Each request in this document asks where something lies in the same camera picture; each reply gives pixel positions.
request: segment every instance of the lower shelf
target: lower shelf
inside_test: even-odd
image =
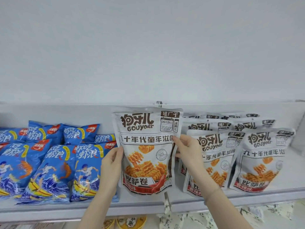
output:
[[[234,206],[263,205],[267,203],[293,201],[305,198],[305,157],[300,156],[293,148],[288,148],[283,169],[266,190],[259,195],[248,195],[236,190],[224,191]],[[185,176],[175,176],[175,187],[170,189],[168,199],[171,211],[175,213],[207,211],[202,198],[194,198],[184,193]]]
[[[120,201],[110,205],[107,216],[164,213],[164,194],[136,197],[124,188],[118,188],[118,194]],[[54,205],[15,204],[14,200],[0,202],[1,223],[80,220],[90,201]]]

